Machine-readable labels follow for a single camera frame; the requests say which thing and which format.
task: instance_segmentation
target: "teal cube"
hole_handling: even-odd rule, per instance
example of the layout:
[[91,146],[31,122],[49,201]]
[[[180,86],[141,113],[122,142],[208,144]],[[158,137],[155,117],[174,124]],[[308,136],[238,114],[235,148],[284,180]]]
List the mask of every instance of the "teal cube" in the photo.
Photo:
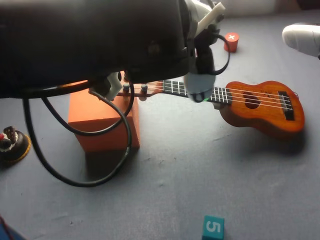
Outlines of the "teal cube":
[[224,228],[224,218],[204,216],[202,240],[223,240]]

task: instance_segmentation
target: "ukulele bridge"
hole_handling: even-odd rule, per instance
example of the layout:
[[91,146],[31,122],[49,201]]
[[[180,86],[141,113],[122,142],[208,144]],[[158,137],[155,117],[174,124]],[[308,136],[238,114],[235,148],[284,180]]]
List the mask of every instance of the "ukulele bridge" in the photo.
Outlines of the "ukulele bridge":
[[294,121],[294,109],[291,104],[290,97],[288,96],[286,91],[278,91],[279,100],[281,102],[281,107],[287,121]]

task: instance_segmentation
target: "ukulele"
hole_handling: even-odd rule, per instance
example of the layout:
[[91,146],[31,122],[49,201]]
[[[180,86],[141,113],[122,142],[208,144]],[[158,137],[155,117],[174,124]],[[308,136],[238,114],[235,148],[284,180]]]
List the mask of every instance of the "ukulele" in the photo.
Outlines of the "ukulele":
[[[188,97],[183,82],[165,80],[134,85],[135,97],[155,94]],[[130,96],[129,84],[118,96]],[[253,127],[277,139],[290,139],[305,125],[305,115],[298,95],[277,81],[248,85],[233,81],[226,87],[214,87],[206,99],[219,109],[223,119],[235,127]]]

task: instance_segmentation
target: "fretboard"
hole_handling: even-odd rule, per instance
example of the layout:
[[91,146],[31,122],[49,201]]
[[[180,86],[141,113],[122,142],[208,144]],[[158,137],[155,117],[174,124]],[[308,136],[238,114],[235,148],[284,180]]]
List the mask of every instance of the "fretboard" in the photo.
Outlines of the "fretboard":
[[[165,80],[163,81],[163,93],[181,97],[188,97],[185,84],[179,81]],[[211,103],[231,104],[232,95],[228,89],[224,87],[214,87],[211,96],[206,100]]]

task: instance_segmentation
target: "table surface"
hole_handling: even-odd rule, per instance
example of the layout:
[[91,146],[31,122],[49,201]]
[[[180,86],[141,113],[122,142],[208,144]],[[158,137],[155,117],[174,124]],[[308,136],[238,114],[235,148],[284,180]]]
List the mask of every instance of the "table surface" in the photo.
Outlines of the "table surface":
[[[319,60],[287,47],[282,30],[318,22],[319,13],[225,19],[221,26],[223,35],[237,32],[239,43],[216,86],[286,84],[304,107],[301,138],[278,142],[228,125],[208,102],[158,94],[139,103],[141,147],[112,181],[68,186],[42,167],[32,149],[0,170],[0,213],[30,240],[199,240],[205,215],[225,218],[225,240],[318,239]],[[222,43],[213,54],[222,67]],[[50,100],[67,119],[69,97]],[[2,128],[26,132],[21,100],[2,99],[0,110],[6,113]],[[40,100],[31,101],[31,110],[40,146],[58,171],[77,180],[105,174],[110,156],[86,161],[75,136]]]

